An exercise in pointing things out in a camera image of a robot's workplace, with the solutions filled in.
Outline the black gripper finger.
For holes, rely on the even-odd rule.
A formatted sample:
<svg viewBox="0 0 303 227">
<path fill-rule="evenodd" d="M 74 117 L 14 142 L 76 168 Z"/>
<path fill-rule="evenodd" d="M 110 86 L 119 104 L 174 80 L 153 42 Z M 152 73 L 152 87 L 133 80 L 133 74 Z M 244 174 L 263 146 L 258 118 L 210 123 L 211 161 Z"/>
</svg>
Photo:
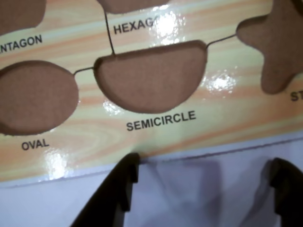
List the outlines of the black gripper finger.
<svg viewBox="0 0 303 227">
<path fill-rule="evenodd" d="M 275 213 L 283 227 L 303 225 L 303 173 L 291 162 L 274 158 L 270 165 L 269 185 L 274 188 Z"/>
<path fill-rule="evenodd" d="M 91 196 L 73 227 L 122 227 L 131 209 L 133 184 L 138 183 L 140 155 L 130 153 L 113 168 Z"/>
</svg>

